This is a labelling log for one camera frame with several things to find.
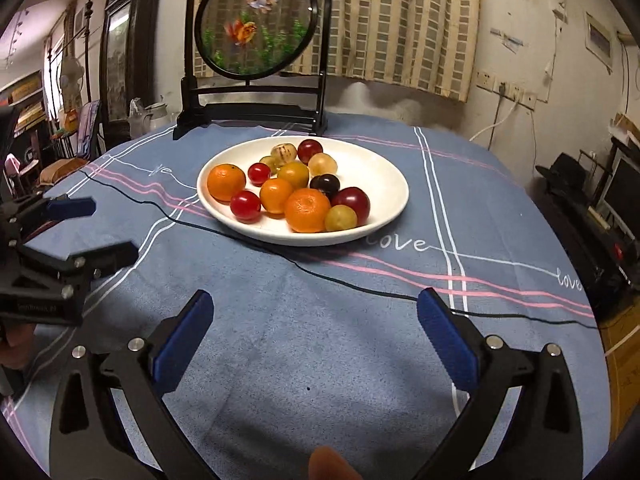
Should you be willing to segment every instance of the monitor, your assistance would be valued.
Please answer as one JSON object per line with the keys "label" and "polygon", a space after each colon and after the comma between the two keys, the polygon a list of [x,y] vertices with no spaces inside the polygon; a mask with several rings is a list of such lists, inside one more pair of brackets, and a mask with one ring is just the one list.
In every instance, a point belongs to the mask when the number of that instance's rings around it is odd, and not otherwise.
{"label": "monitor", "polygon": [[607,184],[603,202],[629,237],[640,238],[640,169],[624,155]]}

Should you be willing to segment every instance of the dark wooden cabinet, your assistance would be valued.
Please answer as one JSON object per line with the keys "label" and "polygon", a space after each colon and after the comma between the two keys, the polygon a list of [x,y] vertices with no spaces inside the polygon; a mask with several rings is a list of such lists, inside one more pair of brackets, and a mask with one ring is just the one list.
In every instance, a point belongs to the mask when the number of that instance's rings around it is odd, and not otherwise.
{"label": "dark wooden cabinet", "polygon": [[154,99],[158,0],[107,0],[100,46],[100,99],[107,148],[129,140],[129,103]]}

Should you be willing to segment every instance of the human hand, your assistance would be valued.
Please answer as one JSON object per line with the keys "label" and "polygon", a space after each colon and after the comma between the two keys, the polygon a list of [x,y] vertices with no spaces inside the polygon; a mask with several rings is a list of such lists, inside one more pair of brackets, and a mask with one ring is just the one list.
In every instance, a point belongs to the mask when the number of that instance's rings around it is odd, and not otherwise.
{"label": "human hand", "polygon": [[362,480],[362,476],[337,452],[322,446],[309,459],[309,480]]}
{"label": "human hand", "polygon": [[13,324],[7,327],[5,340],[0,342],[0,365],[18,370],[29,362],[35,329],[34,324]]}

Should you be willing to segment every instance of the goldfish painting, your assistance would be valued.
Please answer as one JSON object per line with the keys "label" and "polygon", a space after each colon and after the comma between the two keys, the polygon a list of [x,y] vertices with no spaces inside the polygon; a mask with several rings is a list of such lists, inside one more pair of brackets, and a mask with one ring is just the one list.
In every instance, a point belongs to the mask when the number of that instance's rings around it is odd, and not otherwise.
{"label": "goldfish painting", "polygon": [[271,12],[271,9],[273,9],[273,6],[278,3],[278,0],[246,0],[246,2],[249,7],[266,14],[267,12]]}
{"label": "goldfish painting", "polygon": [[225,24],[225,31],[228,37],[236,42],[236,45],[246,45],[249,43],[255,35],[257,27],[254,22],[242,23],[240,20],[235,20],[233,23]]}

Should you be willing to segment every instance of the white cable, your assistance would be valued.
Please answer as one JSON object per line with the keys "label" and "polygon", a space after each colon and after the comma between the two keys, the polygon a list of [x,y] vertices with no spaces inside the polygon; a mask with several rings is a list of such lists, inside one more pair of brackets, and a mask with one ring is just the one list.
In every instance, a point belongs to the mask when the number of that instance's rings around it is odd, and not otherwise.
{"label": "white cable", "polygon": [[474,140],[476,140],[476,139],[478,138],[478,136],[479,136],[480,134],[484,134],[484,133],[485,133],[485,131],[490,130],[490,129],[491,129],[491,128],[493,128],[494,126],[500,126],[504,121],[506,121],[506,120],[511,116],[511,114],[513,113],[513,111],[516,109],[516,106],[518,106],[518,104],[519,104],[519,102],[518,102],[518,101],[519,101],[519,100],[520,100],[520,98],[517,98],[517,99],[516,99],[516,101],[515,101],[515,102],[514,102],[514,104],[513,104],[513,107],[511,107],[511,110],[509,110],[509,113],[506,115],[506,117],[505,117],[503,120],[498,121],[498,122],[497,122],[497,123],[495,123],[495,124],[490,124],[490,125],[489,125],[489,126],[487,126],[486,128],[483,128],[483,129],[482,129],[482,130],[480,130],[478,133],[476,133],[473,137],[471,137],[471,138],[469,139],[469,142],[473,142]]}

